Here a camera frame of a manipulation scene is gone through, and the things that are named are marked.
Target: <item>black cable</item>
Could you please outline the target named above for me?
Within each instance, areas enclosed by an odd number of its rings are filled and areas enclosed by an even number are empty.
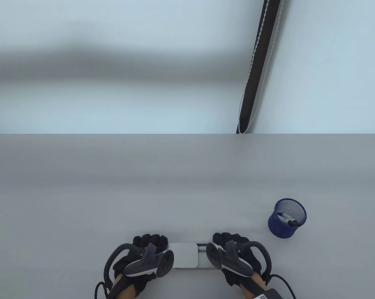
[[[271,274],[271,275],[269,276],[269,279],[268,279],[266,285],[270,282],[270,280],[272,279],[272,277],[277,277],[277,278],[281,279],[281,280],[287,285],[287,287],[288,287],[288,289],[289,289],[291,295],[293,296],[293,298],[294,298],[294,299],[297,299],[297,298],[296,298],[296,295],[294,295],[294,292],[293,292],[293,290],[291,289],[290,285],[289,285],[289,284],[287,283],[287,281],[286,281],[283,277],[281,277],[280,275],[277,275],[277,274]]]

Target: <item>label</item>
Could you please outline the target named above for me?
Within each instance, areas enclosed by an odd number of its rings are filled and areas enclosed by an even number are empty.
[[[253,298],[253,299],[267,299],[267,297],[264,294],[262,294],[262,295],[259,295],[258,297]]]

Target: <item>white table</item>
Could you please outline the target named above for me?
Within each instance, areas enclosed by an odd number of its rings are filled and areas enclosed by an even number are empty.
[[[267,228],[284,197],[308,213],[285,240]],[[93,298],[133,236],[217,231],[263,243],[297,298],[375,298],[375,135],[0,135],[0,299]],[[173,269],[139,298],[242,296]]]

